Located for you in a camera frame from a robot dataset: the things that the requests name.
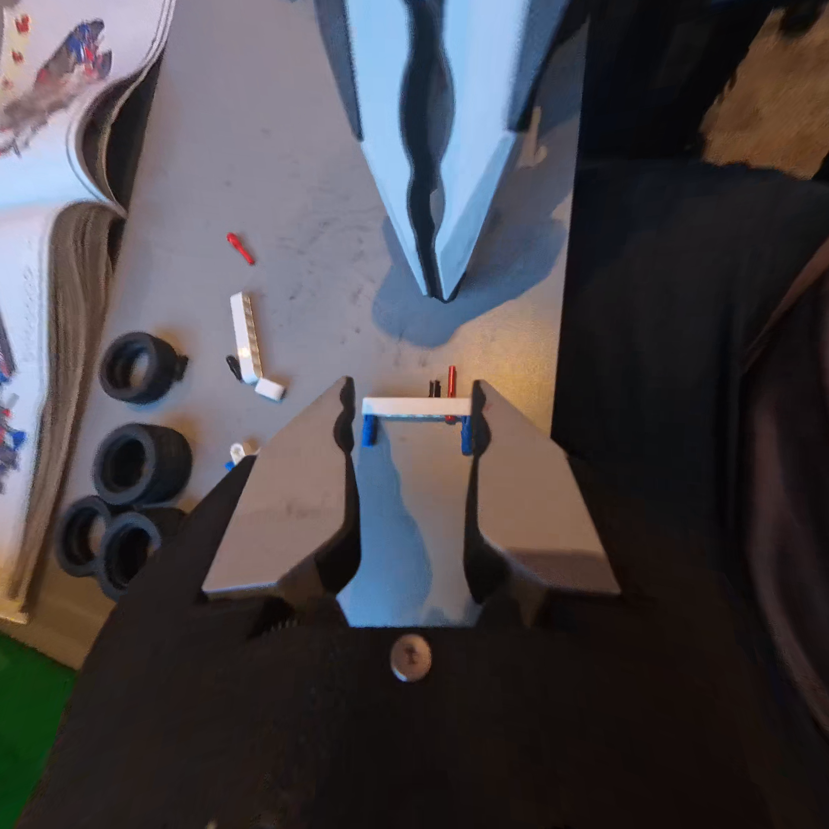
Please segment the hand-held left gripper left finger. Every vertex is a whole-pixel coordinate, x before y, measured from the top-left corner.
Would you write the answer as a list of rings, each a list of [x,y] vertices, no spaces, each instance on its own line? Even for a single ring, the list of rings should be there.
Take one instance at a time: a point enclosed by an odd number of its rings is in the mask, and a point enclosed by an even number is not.
[[[255,457],[202,585],[210,599],[336,596],[361,563],[355,383],[336,380]]]

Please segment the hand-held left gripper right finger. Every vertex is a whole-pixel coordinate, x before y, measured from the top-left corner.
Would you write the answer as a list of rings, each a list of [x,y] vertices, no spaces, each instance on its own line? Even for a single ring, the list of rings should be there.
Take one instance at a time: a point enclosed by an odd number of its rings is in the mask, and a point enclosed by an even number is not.
[[[471,417],[463,570],[475,603],[513,585],[619,597],[565,451],[485,380],[472,385]]]

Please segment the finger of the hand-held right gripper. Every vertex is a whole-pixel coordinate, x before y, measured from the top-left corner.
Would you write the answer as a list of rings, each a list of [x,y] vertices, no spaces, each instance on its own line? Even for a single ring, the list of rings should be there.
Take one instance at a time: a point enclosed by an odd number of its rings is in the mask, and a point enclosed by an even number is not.
[[[410,211],[414,165],[404,135],[403,94],[414,45],[411,13],[400,1],[347,1],[345,11],[361,150],[421,294],[436,297]]]
[[[442,47],[452,122],[440,161],[443,215],[434,241],[440,296],[452,301],[478,243],[516,136],[508,129],[528,2],[450,1]]]

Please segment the white toy beam with pins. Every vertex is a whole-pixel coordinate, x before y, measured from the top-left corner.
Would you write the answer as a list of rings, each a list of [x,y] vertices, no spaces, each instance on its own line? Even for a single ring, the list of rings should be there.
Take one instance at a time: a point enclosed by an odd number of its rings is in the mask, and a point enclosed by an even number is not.
[[[459,397],[364,397],[363,417],[386,420],[445,420],[471,416],[471,399]]]

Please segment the grey desk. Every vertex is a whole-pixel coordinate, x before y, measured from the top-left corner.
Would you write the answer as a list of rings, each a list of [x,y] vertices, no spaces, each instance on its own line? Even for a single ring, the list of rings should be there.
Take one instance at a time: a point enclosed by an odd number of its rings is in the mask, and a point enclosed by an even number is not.
[[[194,451],[183,507],[224,474],[235,441],[264,443],[342,375],[363,396],[422,395],[459,372],[549,427],[586,27],[554,53],[540,122],[510,159],[459,294],[420,296],[338,100],[312,2],[178,2],[104,317],[104,346],[144,330],[190,357],[159,403],[132,409],[97,379],[74,435],[66,501],[91,492],[95,449],[130,420]],[[238,234],[249,266],[227,242]],[[239,382],[230,298],[250,296],[273,402]]]

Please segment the black rubber toy tire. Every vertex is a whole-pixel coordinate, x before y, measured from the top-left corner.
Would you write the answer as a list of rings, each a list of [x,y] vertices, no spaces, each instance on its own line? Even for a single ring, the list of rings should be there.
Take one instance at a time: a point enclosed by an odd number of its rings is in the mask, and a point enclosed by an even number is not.
[[[113,506],[154,506],[174,501],[192,472],[192,450],[169,427],[129,423],[98,446],[92,467],[97,495]]]
[[[92,548],[92,530],[97,521],[104,529],[112,521],[110,505],[89,495],[70,503],[57,525],[55,556],[57,565],[70,577],[95,575],[97,554]]]
[[[106,526],[95,563],[98,586],[118,601],[133,579],[164,543],[177,533],[187,513],[173,506],[133,509],[119,513]]]
[[[128,332],[107,348],[99,382],[112,399],[150,405],[162,399],[177,381],[180,363],[180,355],[165,340],[146,332]]]

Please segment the long white toy beam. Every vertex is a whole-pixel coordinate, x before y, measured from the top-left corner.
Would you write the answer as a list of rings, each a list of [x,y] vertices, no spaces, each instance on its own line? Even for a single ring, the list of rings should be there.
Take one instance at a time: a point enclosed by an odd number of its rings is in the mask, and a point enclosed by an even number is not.
[[[230,305],[240,378],[244,384],[255,386],[262,379],[263,372],[250,296],[245,292],[234,294]]]

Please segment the person's black trousers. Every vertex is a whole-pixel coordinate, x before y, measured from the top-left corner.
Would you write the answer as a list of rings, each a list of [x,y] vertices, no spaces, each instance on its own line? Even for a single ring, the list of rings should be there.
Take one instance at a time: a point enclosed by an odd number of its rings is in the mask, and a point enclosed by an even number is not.
[[[728,624],[749,346],[800,270],[775,260],[801,181],[702,161],[576,174],[551,436],[626,604]]]

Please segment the person's brown shirt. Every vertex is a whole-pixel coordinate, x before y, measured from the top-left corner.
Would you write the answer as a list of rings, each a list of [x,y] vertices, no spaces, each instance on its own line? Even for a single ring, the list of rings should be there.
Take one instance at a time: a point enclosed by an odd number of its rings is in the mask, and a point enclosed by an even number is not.
[[[793,280],[748,352],[744,554],[785,672],[828,729],[828,251]]]

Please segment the open instruction booklet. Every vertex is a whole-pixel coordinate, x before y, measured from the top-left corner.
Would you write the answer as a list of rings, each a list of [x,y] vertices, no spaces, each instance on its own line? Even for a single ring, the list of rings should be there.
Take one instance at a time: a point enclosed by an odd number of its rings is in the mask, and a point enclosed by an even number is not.
[[[85,408],[127,216],[114,120],[167,45],[176,2],[2,2],[1,616],[28,594]]]

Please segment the green plastic box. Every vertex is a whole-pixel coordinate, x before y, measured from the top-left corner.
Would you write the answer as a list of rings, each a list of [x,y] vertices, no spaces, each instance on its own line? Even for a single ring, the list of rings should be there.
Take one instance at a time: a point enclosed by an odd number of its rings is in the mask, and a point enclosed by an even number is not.
[[[1,827],[15,827],[45,769],[76,671],[1,636]]]

